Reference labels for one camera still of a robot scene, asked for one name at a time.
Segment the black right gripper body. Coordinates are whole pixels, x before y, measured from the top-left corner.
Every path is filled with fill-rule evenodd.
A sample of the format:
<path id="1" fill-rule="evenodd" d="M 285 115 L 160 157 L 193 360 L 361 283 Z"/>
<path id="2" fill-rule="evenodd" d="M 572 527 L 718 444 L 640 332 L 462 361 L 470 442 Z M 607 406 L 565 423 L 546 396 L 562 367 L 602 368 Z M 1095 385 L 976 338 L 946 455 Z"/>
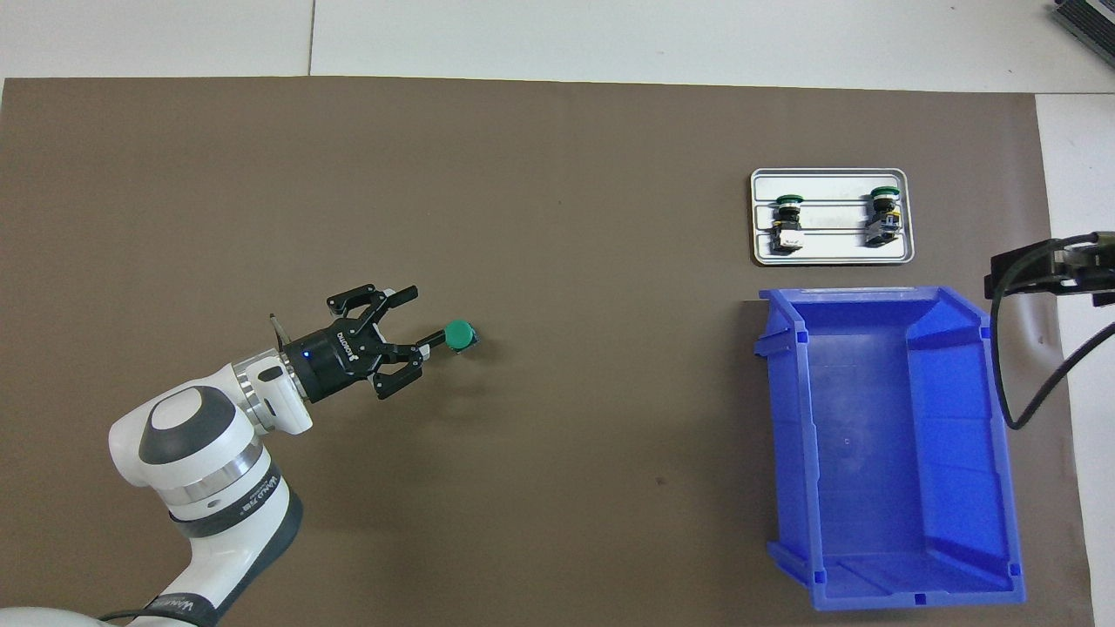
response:
<path id="1" fill-rule="evenodd" d="M 1090 295 L 1093 306 L 1114 305 L 1114 249 L 1074 247 L 1063 258 L 1068 293 Z"/>

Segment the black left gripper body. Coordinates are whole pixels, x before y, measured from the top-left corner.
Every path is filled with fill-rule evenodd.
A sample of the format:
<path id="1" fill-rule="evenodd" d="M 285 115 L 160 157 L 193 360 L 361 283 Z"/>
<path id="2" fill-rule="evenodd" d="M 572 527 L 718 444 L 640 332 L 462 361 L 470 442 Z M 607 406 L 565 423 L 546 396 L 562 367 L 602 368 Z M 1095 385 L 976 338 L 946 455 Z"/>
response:
<path id="1" fill-rule="evenodd" d="M 371 324 L 337 318 L 329 326 L 281 346 L 304 401 L 330 395 L 365 382 L 386 365 L 387 344 Z"/>

